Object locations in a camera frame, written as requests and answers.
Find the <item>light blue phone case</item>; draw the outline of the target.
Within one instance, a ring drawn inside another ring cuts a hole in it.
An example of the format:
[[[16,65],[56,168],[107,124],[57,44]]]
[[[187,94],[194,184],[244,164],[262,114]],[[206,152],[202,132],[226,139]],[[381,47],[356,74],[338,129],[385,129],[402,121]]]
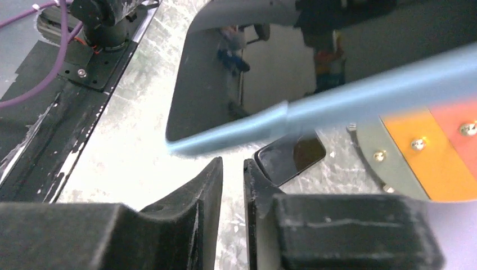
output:
[[[178,141],[173,154],[201,155],[241,144],[476,97],[476,44],[348,83]]]

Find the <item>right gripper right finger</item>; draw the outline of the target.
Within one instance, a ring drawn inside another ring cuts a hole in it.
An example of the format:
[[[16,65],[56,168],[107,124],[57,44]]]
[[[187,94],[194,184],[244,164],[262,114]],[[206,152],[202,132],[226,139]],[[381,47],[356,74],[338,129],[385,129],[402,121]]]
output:
[[[422,201],[385,194],[290,194],[244,161],[250,269],[442,269]]]

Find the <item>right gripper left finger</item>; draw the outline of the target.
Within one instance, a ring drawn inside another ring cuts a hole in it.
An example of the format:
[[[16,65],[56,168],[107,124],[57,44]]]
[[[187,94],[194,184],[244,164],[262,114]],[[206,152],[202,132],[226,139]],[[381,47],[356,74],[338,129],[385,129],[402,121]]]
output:
[[[124,204],[1,203],[2,269],[213,269],[223,160],[135,211]]]

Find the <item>phone with purple frame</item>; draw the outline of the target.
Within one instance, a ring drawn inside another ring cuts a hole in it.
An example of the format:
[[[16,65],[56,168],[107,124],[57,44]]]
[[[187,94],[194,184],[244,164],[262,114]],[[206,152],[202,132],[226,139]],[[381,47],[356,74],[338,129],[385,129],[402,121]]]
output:
[[[165,138],[475,42],[475,1],[210,1],[184,40]]]

